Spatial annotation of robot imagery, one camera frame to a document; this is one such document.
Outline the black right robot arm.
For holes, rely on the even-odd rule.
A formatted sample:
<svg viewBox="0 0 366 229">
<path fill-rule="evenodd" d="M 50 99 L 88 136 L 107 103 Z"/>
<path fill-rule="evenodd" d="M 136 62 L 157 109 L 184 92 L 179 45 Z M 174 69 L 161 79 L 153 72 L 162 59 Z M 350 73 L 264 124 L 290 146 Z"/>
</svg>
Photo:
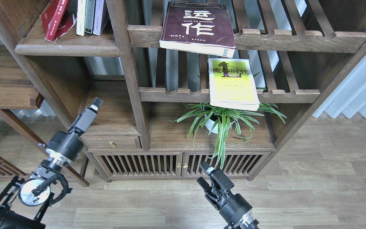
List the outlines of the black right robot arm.
<svg viewBox="0 0 366 229">
<path fill-rule="evenodd" d="M 233 182 L 220 169 L 215 169 L 207 162 L 200 164 L 208 175 L 211 185 L 204 178 L 197 179 L 204 189 L 205 198 L 214 206 L 227 222 L 226 229 L 257 229 L 258 221 L 251 217 L 252 206 L 240 195 L 232 194 Z"/>
</svg>

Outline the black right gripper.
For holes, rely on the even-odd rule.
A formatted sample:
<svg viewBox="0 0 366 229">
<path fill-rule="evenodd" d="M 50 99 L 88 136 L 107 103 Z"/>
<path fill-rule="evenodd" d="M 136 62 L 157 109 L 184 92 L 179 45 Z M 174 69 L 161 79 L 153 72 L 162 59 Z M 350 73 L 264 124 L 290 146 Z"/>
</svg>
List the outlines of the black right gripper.
<svg viewBox="0 0 366 229">
<path fill-rule="evenodd" d="M 252 206 L 240 194 L 232 194 L 233 182 L 207 162 L 202 162 L 200 168 L 201 174 L 208 176 L 212 184 L 209 185 L 203 177 L 199 177 L 197 183 L 205 192 L 205 198 L 226 221 L 227 227 L 253 227 Z"/>
</svg>

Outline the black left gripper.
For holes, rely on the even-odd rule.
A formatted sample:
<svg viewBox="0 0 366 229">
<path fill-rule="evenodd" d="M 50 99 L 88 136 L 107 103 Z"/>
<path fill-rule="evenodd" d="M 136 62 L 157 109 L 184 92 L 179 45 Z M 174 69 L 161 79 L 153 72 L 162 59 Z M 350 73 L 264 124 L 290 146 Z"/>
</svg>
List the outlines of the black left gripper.
<svg viewBox="0 0 366 229">
<path fill-rule="evenodd" d="M 59 131 L 55 133 L 46 148 L 49 157 L 53 158 L 51 161 L 74 161 L 77 158 L 84 147 L 79 137 L 87 131 L 102 104 L 103 100 L 95 97 L 90 108 L 86 108 L 75 119 L 68 132 Z"/>
</svg>

